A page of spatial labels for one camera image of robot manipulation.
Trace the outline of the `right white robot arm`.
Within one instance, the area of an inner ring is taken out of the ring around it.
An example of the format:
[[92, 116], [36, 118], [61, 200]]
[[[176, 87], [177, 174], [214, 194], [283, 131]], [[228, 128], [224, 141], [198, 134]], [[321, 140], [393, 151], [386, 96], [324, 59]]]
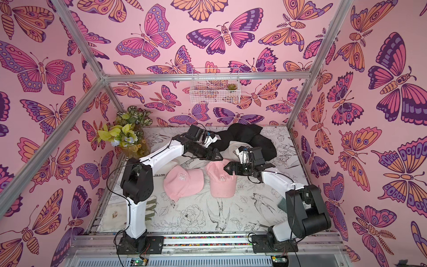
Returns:
[[231, 161], [224, 167], [228, 174], [254, 177], [276, 190], [284, 200], [288, 221], [268, 230], [272, 243], [303, 239], [331, 228], [331, 220], [317, 186], [296, 182], [280, 172], [275, 165], [266, 162], [260, 147], [241, 146], [235, 153], [239, 161]]

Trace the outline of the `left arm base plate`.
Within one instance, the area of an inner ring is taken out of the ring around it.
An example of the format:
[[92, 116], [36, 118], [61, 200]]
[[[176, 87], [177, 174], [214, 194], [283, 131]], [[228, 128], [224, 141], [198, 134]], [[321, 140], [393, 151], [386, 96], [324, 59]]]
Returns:
[[143, 233], [139, 238], [131, 238], [126, 233], [120, 239], [117, 251], [119, 255], [131, 254], [161, 254], [165, 237], [163, 236], [148, 236], [147, 232]]

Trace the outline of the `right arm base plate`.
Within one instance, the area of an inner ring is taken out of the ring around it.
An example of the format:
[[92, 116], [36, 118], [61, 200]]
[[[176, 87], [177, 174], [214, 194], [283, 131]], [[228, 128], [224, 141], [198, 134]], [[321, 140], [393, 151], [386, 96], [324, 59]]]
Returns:
[[248, 242], [254, 253], [288, 253], [298, 252], [298, 245], [294, 240], [277, 241], [272, 233], [248, 235]]

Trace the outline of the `pink cap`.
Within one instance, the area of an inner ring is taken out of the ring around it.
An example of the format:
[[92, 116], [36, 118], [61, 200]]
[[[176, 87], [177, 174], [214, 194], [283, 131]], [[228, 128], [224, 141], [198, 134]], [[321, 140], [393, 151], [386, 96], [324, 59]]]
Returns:
[[203, 186], [204, 175], [201, 169], [186, 170], [180, 165], [172, 168], [163, 181], [166, 195], [174, 202], [198, 194]]
[[237, 177], [224, 170], [229, 162], [227, 159], [211, 161], [205, 168], [210, 178], [210, 192], [214, 198], [232, 198], [235, 194]]

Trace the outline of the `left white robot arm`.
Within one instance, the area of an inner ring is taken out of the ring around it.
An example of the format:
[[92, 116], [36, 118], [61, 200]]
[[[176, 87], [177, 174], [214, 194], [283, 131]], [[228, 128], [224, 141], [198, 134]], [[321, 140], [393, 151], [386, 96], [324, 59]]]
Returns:
[[192, 125], [186, 133], [174, 136], [159, 150], [127, 161], [121, 180], [123, 196], [129, 202], [127, 236], [138, 239], [146, 232], [145, 212], [147, 199], [154, 190], [153, 176], [167, 163], [186, 153], [200, 160], [223, 160], [219, 150], [211, 147], [217, 141], [213, 132]]

